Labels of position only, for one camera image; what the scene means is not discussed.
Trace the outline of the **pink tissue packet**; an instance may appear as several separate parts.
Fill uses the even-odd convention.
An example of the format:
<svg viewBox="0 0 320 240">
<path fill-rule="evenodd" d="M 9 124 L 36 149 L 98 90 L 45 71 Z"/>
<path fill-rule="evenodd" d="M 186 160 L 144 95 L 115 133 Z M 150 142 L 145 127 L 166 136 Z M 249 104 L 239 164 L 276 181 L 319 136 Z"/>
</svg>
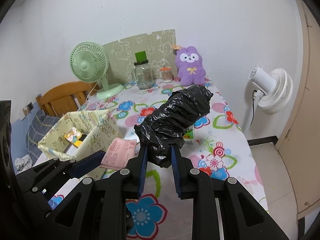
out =
<svg viewBox="0 0 320 240">
<path fill-rule="evenodd" d="M 135 157 L 136 140 L 116 138 L 108 147 L 100 166 L 111 170 L 121 170 Z"/>
</svg>

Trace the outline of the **green tissue pack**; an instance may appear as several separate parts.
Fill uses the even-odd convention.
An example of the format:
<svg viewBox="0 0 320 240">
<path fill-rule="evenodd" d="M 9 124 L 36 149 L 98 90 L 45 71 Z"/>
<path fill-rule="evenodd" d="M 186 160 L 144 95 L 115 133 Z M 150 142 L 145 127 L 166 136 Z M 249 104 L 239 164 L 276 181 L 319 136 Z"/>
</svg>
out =
<svg viewBox="0 0 320 240">
<path fill-rule="evenodd" d="M 183 136 L 183 139 L 186 144 L 193 144 L 195 141 L 194 126 L 187 128 L 186 133 Z"/>
</svg>

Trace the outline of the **black plastic bag bundle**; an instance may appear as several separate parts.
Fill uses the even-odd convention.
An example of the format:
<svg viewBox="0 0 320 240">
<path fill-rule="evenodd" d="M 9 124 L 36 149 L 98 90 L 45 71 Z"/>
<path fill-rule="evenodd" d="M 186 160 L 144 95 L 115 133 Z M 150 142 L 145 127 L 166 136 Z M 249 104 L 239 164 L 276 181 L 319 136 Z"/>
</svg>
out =
<svg viewBox="0 0 320 240">
<path fill-rule="evenodd" d="M 198 85 L 175 91 L 141 124 L 134 126 L 140 143 L 148 148 L 149 162 L 161 168 L 171 165 L 171 146 L 182 148 L 187 129 L 210 112 L 212 97 L 210 90 Z"/>
</svg>

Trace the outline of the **crumpled white cloth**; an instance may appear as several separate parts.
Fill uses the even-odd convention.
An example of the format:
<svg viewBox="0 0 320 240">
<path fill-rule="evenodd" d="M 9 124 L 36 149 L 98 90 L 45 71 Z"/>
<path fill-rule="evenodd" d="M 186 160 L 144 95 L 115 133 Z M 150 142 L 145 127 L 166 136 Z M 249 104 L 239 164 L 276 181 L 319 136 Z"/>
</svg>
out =
<svg viewBox="0 0 320 240">
<path fill-rule="evenodd" d="M 26 154 L 25 156 L 21 158 L 16 158 L 14 160 L 14 167 L 16 170 L 16 174 L 19 174 L 23 171 L 26 171 L 33 166 L 33 161 L 30 157 L 30 155 Z"/>
</svg>

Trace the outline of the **yellow cartoon storage box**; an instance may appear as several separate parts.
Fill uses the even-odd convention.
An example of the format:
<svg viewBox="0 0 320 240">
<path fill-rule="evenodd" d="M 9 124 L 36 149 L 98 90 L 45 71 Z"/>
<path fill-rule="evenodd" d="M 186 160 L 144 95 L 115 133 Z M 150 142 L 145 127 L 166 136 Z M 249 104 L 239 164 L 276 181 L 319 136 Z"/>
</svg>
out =
<svg viewBox="0 0 320 240">
<path fill-rule="evenodd" d="M 68 112 L 38 142 L 38 148 L 49 159 L 80 161 L 99 150 L 105 152 L 114 139 L 122 137 L 107 109 Z"/>
</svg>

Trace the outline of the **grey plaid pillow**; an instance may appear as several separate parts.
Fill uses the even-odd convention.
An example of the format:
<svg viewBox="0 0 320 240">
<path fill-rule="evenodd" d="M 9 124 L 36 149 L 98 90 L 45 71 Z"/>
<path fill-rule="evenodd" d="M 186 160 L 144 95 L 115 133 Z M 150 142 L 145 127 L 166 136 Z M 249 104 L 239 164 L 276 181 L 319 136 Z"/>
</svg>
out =
<svg viewBox="0 0 320 240">
<path fill-rule="evenodd" d="M 40 109 L 30 123 L 25 136 L 25 143 L 27 153 L 29 154 L 33 164 L 37 162 L 38 158 L 42 154 L 42 151 L 38 148 L 38 142 L 43 139 L 58 120 L 58 117 L 46 115 L 45 112 Z"/>
</svg>

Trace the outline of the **floral tablecloth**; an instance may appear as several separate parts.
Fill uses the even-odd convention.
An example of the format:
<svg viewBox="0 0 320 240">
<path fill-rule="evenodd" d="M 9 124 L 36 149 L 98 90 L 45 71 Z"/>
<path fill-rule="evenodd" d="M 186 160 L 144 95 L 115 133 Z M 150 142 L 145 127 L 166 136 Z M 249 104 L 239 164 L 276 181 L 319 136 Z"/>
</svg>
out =
<svg viewBox="0 0 320 240">
<path fill-rule="evenodd" d="M 238 121 L 212 82 L 207 80 L 205 85 L 213 93 L 210 113 L 195 122 L 181 154 L 212 178 L 236 178 L 262 207 L 267 207 L 257 165 Z M 147 90 L 128 83 L 111 98 L 90 98 L 83 110 L 108 109 L 123 137 L 136 139 L 133 127 L 180 89 L 178 82 L 159 81 Z M 140 199 L 128 200 L 127 207 L 134 221 L 128 239 L 191 239 L 193 202 L 178 198 L 171 168 L 148 164 L 144 192 Z"/>
</svg>

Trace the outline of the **wooden bed headboard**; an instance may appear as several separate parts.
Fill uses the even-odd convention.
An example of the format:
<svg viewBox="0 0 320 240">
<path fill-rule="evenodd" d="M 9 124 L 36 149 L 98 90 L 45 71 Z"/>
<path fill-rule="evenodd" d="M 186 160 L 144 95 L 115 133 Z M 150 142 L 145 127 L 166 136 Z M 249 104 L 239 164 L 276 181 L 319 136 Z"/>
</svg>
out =
<svg viewBox="0 0 320 240">
<path fill-rule="evenodd" d="M 96 82 L 64 83 L 52 88 L 44 95 L 38 95 L 36 101 L 47 115 L 61 117 L 68 112 L 77 111 L 99 88 Z"/>
</svg>

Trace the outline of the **beige door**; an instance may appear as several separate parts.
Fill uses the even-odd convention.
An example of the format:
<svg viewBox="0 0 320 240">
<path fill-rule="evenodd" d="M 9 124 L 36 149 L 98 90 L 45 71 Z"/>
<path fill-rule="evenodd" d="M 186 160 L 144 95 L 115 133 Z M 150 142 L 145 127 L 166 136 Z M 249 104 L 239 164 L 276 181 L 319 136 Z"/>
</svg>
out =
<svg viewBox="0 0 320 240">
<path fill-rule="evenodd" d="M 301 219 L 319 208 L 319 25 L 296 0 L 303 35 L 303 61 L 290 117 L 276 144 L 289 174 Z"/>
</svg>

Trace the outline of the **green desk fan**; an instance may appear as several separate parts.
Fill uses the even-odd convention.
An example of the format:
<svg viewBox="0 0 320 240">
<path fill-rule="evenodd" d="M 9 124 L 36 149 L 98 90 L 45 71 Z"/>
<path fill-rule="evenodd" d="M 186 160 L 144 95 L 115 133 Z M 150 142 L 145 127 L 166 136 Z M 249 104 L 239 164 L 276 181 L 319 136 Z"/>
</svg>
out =
<svg viewBox="0 0 320 240">
<path fill-rule="evenodd" d="M 73 75 L 85 83 L 99 83 L 101 89 L 97 91 L 97 99 L 107 99 L 120 93 L 124 86 L 109 84 L 107 70 L 109 61 L 105 49 L 94 42 L 82 42 L 71 52 L 69 66 Z"/>
</svg>

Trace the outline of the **glass mason jar mug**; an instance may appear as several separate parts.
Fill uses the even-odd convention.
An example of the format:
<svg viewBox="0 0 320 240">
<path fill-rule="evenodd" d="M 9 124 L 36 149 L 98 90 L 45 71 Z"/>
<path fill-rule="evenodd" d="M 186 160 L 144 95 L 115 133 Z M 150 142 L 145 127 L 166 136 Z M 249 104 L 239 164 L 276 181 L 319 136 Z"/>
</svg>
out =
<svg viewBox="0 0 320 240">
<path fill-rule="evenodd" d="M 141 90 L 149 89 L 154 84 L 153 73 L 148 60 L 135 62 L 131 75 Z"/>
</svg>

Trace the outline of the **green cup on jar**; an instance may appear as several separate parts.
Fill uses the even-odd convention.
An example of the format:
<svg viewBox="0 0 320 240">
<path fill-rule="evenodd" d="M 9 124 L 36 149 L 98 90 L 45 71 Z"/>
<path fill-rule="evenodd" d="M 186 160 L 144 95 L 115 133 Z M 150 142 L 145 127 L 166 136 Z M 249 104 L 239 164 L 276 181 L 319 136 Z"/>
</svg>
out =
<svg viewBox="0 0 320 240">
<path fill-rule="evenodd" d="M 135 57 L 136 57 L 137 63 L 144 62 L 144 61 L 148 60 L 145 51 L 140 51 L 140 52 L 135 53 Z"/>
</svg>

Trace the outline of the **white standing fan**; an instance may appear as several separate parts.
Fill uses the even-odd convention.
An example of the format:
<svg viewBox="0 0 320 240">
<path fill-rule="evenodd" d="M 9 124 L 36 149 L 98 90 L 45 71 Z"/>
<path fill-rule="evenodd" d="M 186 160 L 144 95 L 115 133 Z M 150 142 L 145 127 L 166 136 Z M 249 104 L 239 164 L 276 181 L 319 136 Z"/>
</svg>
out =
<svg viewBox="0 0 320 240">
<path fill-rule="evenodd" d="M 250 136 L 254 122 L 258 132 L 271 132 L 279 135 L 289 118 L 284 112 L 293 94 L 293 80 L 283 68 L 265 72 L 254 66 L 248 75 L 246 90 L 246 113 L 241 124 L 245 136 Z"/>
</svg>

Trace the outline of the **purple plush bunny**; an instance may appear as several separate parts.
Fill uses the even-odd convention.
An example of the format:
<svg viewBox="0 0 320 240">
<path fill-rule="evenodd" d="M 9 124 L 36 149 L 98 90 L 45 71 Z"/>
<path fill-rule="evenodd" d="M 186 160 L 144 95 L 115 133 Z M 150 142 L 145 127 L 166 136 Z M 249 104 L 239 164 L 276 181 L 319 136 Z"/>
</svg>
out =
<svg viewBox="0 0 320 240">
<path fill-rule="evenodd" d="M 202 64 L 202 57 L 193 46 L 181 48 L 177 51 L 175 64 L 177 77 L 182 86 L 204 85 L 206 71 Z"/>
</svg>

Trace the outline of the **wall socket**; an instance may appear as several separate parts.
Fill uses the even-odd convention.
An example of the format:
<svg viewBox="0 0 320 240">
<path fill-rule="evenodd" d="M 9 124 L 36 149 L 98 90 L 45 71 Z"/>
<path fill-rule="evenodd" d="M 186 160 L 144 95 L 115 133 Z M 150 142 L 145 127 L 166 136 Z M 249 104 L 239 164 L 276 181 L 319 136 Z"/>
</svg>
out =
<svg viewBox="0 0 320 240">
<path fill-rule="evenodd" d="M 22 111 L 25 116 L 27 116 L 34 109 L 34 105 L 32 102 L 28 103 L 23 107 Z"/>
</svg>

